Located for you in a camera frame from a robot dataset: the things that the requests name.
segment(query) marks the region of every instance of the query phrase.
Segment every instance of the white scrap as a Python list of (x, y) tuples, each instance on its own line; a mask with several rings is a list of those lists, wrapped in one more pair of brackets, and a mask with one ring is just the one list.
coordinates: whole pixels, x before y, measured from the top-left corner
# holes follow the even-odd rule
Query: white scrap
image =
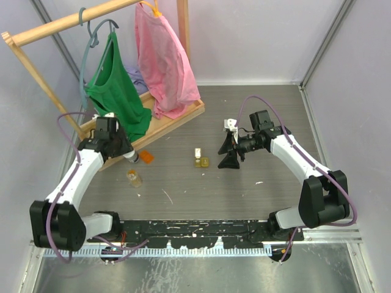
[(172, 199), (171, 199), (171, 197), (169, 196), (169, 194), (168, 194), (167, 192), (165, 192), (164, 189), (162, 189), (162, 190), (163, 190), (163, 192), (167, 195), (167, 197), (169, 198), (169, 200), (171, 201), (171, 204), (174, 204), (174, 203), (172, 202)]

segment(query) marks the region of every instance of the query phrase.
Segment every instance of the pink cloth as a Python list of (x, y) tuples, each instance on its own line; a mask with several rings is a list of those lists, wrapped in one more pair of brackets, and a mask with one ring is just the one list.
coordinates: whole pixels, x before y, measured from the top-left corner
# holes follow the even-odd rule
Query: pink cloth
[(200, 99), (189, 59), (164, 16), (155, 17), (137, 3), (135, 19), (140, 72), (156, 99), (153, 115), (175, 119)]

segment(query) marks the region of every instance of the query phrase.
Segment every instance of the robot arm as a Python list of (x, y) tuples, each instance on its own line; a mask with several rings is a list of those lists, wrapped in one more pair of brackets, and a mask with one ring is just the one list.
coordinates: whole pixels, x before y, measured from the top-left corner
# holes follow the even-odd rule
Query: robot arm
[(118, 235), (122, 230), (118, 213), (100, 211), (88, 217), (78, 213), (84, 192), (109, 157), (125, 156), (130, 161), (138, 158), (118, 119), (113, 114), (97, 117), (93, 137), (84, 139), (78, 149), (81, 163), (75, 176), (72, 173), (77, 159), (46, 200), (34, 201), (30, 207), (34, 244), (38, 247), (50, 248), (45, 228), (48, 210), (68, 180), (71, 181), (57, 201), (51, 219), (51, 235), (58, 249), (77, 251), (87, 239), (104, 233)]
[[(250, 120), (254, 131), (245, 137), (238, 136), (238, 128), (235, 126), (236, 120), (224, 121), (224, 128), (228, 133), (219, 154), (227, 155), (218, 167), (239, 169), (237, 155), (243, 162), (245, 153), (265, 148), (278, 157), (303, 184), (297, 206), (272, 212), (269, 215), (268, 225), (272, 234), (300, 226), (315, 228), (349, 216), (349, 204), (344, 196), (292, 147), (292, 144), (285, 137), (282, 127), (274, 126), (268, 111), (253, 113), (250, 115)], [(321, 165), (297, 143), (291, 132), (286, 130), (293, 143), (316, 167), (328, 173), (345, 191), (348, 191), (346, 176), (343, 172), (332, 172)]]

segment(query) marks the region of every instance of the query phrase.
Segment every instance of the purple cloth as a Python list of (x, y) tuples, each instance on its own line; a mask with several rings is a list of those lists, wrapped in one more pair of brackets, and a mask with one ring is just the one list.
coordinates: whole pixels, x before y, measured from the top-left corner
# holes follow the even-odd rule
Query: purple cloth
[(137, 90), (139, 95), (146, 93), (148, 91), (148, 87), (142, 78), (141, 72), (137, 67), (132, 67), (128, 65), (124, 65), (126, 72), (128, 73), (130, 79), (132, 80), (134, 87)]

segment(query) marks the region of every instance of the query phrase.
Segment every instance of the green tank top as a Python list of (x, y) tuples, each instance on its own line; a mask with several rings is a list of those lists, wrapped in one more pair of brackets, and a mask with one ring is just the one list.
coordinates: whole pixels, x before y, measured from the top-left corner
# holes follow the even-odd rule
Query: green tank top
[(133, 142), (147, 132), (152, 112), (143, 107), (123, 67), (115, 32), (109, 34), (104, 51), (100, 62), (103, 66), (94, 74), (85, 91), (100, 115), (115, 113), (129, 140)]

